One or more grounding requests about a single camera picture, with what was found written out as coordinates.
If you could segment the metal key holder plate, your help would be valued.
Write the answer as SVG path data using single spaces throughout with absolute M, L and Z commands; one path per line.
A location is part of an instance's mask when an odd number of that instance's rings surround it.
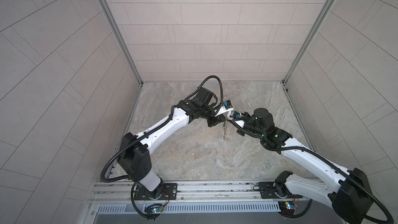
M 226 141 L 227 140 L 227 129 L 228 129 L 228 123 L 225 121 L 222 125 L 223 128 L 223 140 Z

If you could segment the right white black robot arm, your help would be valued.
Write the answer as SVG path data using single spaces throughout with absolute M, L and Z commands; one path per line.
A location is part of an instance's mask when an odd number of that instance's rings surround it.
M 315 182 L 283 171 L 275 179 L 281 197 L 292 194 L 315 200 L 332 208 L 349 224 L 370 219 L 367 213 L 376 197 L 364 172 L 339 166 L 310 150 L 290 133 L 276 127 L 272 114 L 265 108 L 257 108 L 253 115 L 233 112 L 228 119 L 238 134 L 259 139 L 266 150 L 292 159 L 321 179 L 321 182 Z

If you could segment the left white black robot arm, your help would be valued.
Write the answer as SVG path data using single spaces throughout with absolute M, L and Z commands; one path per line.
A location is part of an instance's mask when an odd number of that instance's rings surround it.
M 133 135 L 127 133 L 122 145 L 128 148 L 121 152 L 117 163 L 124 169 L 128 179 L 143 186 L 149 197 L 158 199 L 163 191 L 164 182 L 152 168 L 151 154 L 169 136 L 188 125 L 193 120 L 203 118 L 213 127 L 225 121 L 225 113 L 232 111 L 231 101 L 219 105 L 210 103 L 215 95 L 206 88 L 200 88 L 195 97 L 180 101 L 171 108 L 165 117 L 144 132 Z

